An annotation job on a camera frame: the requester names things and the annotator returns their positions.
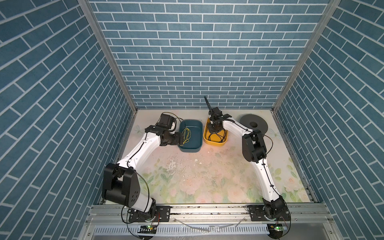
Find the grey perforated cable spool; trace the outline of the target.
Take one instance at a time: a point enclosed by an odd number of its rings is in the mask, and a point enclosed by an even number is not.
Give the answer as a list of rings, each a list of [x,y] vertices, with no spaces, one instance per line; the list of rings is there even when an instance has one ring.
[[[253,114],[242,116],[240,123],[254,131],[260,131],[262,134],[266,134],[269,129],[268,123],[262,117]]]

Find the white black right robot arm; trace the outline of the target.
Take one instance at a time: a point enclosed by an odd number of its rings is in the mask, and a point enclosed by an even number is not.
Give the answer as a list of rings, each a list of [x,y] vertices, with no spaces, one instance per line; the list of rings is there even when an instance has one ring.
[[[218,107],[209,107],[209,115],[208,129],[211,133],[224,130],[242,139],[243,157],[254,167],[261,185],[266,218],[272,221],[290,220],[287,203],[278,192],[268,166],[264,134],[240,124],[231,115],[223,114]]]

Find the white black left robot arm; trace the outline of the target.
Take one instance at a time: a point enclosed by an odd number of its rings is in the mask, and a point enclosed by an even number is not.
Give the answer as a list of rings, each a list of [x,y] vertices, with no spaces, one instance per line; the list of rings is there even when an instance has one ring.
[[[109,163],[104,169],[102,198],[130,209],[148,213],[155,200],[149,190],[142,192],[137,168],[142,166],[158,147],[177,146],[183,143],[183,135],[167,128],[149,126],[141,141],[116,164]]]

